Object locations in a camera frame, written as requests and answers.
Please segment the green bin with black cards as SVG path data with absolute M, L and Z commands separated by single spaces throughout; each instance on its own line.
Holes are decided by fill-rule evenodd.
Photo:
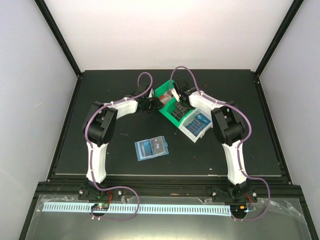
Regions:
M 174 126 L 179 128 L 182 121 L 195 110 L 192 106 L 184 106 L 177 102 L 175 98 L 171 99 L 166 105 L 159 110 Z

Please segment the white bin with blue cards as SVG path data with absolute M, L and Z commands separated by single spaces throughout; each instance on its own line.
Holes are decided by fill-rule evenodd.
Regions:
M 178 127 L 193 143 L 201 139 L 210 128 L 213 128 L 212 119 L 199 108 L 184 116 Z

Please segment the blue card holder wallet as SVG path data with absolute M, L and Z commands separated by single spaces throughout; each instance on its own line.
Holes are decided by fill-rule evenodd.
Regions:
M 164 136 L 137 141 L 134 146 L 139 162 L 169 154 L 168 143 Z

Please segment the green bin with red cards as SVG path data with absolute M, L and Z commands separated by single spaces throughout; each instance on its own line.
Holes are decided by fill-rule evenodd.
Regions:
M 171 114 L 175 109 L 177 103 L 176 98 L 172 95 L 171 90 L 174 89 L 174 81 L 166 81 L 159 86 L 155 91 L 155 96 L 158 97 L 163 107 L 159 110 L 164 116 Z

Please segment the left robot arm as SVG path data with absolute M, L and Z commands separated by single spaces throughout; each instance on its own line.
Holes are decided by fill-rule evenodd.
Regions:
M 83 133 L 88 149 L 88 170 L 86 173 L 89 193 L 97 200 L 103 199 L 108 192 L 102 182 L 106 179 L 106 154 L 114 135 L 119 118 L 138 111 L 152 112 L 162 107 L 154 96 L 150 83 L 138 84 L 137 90 L 120 100 L 108 103 L 94 102 L 83 124 Z

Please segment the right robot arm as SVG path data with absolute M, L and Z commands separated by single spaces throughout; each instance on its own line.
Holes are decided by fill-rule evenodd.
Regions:
M 248 118 L 233 101 L 217 100 L 198 87 L 190 88 L 174 82 L 171 94 L 183 107 L 211 115 L 214 136 L 222 145 L 227 162 L 228 198 L 234 202 L 240 201 L 249 189 L 243 156 L 243 143 L 252 133 Z

